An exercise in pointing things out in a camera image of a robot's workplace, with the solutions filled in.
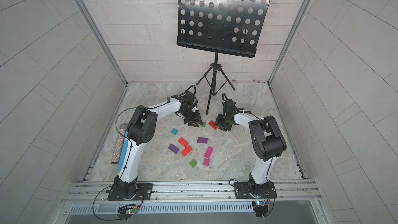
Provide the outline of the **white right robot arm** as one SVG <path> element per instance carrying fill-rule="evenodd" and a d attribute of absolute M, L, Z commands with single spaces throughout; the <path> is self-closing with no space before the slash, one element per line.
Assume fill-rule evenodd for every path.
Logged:
<path fill-rule="evenodd" d="M 274 116 L 258 117 L 252 112 L 236 107 L 236 102 L 222 95 L 223 110 L 216 118 L 215 126 L 230 131 L 241 125 L 250 131 L 254 152 L 257 156 L 253 171 L 249 174 L 248 190 L 259 196 L 272 189 L 271 171 L 277 159 L 287 149 L 286 141 Z"/>

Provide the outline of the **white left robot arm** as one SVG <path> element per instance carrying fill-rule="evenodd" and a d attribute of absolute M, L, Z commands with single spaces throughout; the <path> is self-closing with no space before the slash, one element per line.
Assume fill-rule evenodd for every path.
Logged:
<path fill-rule="evenodd" d="M 114 178 L 113 192 L 125 199 L 131 199 L 136 195 L 138 165 L 146 143 L 155 134 L 157 121 L 172 113 L 181 114 L 185 124 L 198 128 L 203 121 L 197 104 L 196 92 L 187 89 L 181 94 L 168 97 L 166 101 L 157 105 L 149 107 L 140 105 L 135 108 L 127 125 L 127 135 L 124 138 L 128 141 L 128 147 L 122 169 Z"/>

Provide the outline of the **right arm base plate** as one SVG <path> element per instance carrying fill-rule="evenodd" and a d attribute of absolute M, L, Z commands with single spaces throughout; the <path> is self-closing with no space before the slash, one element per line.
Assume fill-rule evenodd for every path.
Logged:
<path fill-rule="evenodd" d="M 277 193 L 272 181 L 258 185 L 254 181 L 233 184 L 236 199 L 276 199 Z"/>

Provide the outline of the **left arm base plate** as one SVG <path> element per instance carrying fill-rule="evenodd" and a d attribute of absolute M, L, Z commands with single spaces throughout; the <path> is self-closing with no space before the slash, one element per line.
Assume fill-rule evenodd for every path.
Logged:
<path fill-rule="evenodd" d="M 129 186 L 125 193 L 112 185 L 110 190 L 106 190 L 108 201 L 139 201 L 150 200 L 154 184 L 138 183 Z"/>

